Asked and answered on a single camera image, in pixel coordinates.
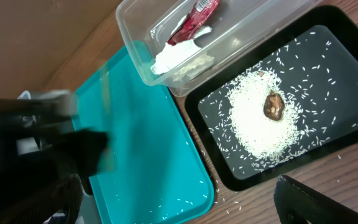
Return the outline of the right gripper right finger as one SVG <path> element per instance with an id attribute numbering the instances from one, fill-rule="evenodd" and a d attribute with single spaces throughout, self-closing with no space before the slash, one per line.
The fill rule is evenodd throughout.
<path id="1" fill-rule="evenodd" d="M 287 176 L 278 177 L 273 195 L 281 223 L 358 223 L 358 213 Z"/>

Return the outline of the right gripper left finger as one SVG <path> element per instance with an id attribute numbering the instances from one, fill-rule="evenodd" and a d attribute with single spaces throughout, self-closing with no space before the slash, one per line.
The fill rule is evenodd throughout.
<path id="1" fill-rule="evenodd" d="M 81 180 L 71 175 L 9 207 L 0 215 L 0 224 L 43 223 L 57 212 L 67 216 L 65 223 L 74 223 L 82 199 Z"/>

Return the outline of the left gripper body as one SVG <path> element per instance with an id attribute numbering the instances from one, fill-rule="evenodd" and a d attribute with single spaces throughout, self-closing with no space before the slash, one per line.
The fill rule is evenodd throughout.
<path id="1" fill-rule="evenodd" d="M 45 138 L 54 150 L 71 157 L 80 177 L 90 177 L 101 170 L 99 162 L 108 148 L 107 133 L 82 129 L 70 133 L 53 133 Z"/>

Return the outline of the pile of white rice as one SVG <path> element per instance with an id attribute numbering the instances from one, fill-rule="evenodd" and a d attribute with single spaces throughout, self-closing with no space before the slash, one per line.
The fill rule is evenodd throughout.
<path id="1" fill-rule="evenodd" d="M 296 143 L 300 131 L 296 123 L 300 109 L 280 89 L 282 80 L 270 71 L 241 74 L 231 83 L 227 93 L 230 103 L 229 119 L 238 143 L 252 156 L 271 160 Z M 274 91 L 285 103 L 283 117 L 273 121 L 264 115 L 267 95 Z"/>

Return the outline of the brown food scrap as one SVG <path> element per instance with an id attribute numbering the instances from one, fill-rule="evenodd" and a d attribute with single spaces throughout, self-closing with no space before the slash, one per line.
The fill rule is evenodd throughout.
<path id="1" fill-rule="evenodd" d="M 284 109 L 285 103 L 281 95 L 271 91 L 265 99 L 264 115 L 273 121 L 280 121 L 283 117 Z"/>

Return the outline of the white napkin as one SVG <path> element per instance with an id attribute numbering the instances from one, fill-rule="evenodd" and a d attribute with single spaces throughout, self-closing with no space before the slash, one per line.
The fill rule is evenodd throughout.
<path id="1" fill-rule="evenodd" d="M 203 26 L 196 31 L 195 36 L 190 40 L 184 40 L 176 45 L 166 43 L 163 50 L 157 54 L 155 63 L 150 67 L 151 72 L 155 75 L 161 75 L 169 72 L 171 69 L 181 64 L 183 61 L 201 50 L 201 47 L 198 47 L 195 44 L 195 39 L 202 35 L 209 34 L 211 31 L 212 28 L 210 26 Z M 194 59 L 192 62 L 179 70 L 178 73 L 183 75 L 193 69 L 201 68 L 202 66 L 209 66 L 213 60 L 214 57 L 207 54 L 200 55 L 198 58 Z"/>

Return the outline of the red snack wrapper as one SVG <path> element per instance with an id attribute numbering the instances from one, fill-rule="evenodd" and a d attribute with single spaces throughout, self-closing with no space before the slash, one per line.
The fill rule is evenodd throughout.
<path id="1" fill-rule="evenodd" d="M 176 45 L 185 40 L 192 39 L 218 8 L 220 2 L 220 0 L 199 0 L 185 17 L 178 30 L 168 39 L 167 43 L 169 45 Z"/>

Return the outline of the wooden chopstick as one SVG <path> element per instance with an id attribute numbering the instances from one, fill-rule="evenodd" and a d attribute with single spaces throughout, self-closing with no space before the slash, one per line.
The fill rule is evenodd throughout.
<path id="1" fill-rule="evenodd" d="M 101 88 L 101 101 L 103 104 L 103 118 L 104 118 L 104 129 L 108 135 L 108 144 L 106 150 L 106 170 L 112 172 L 115 170 L 115 158 L 114 151 L 112 148 L 112 108 L 111 108 L 111 93 L 110 93 L 110 82 L 109 82 L 109 65 L 106 62 L 99 71 L 100 74 L 100 88 Z"/>

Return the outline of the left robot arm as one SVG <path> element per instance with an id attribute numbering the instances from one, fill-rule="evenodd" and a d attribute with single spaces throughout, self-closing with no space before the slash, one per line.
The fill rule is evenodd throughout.
<path id="1" fill-rule="evenodd" d="M 57 212 L 76 221 L 82 181 L 98 172 L 108 135 L 64 130 L 74 104 L 66 90 L 0 99 L 0 223 L 43 223 Z"/>

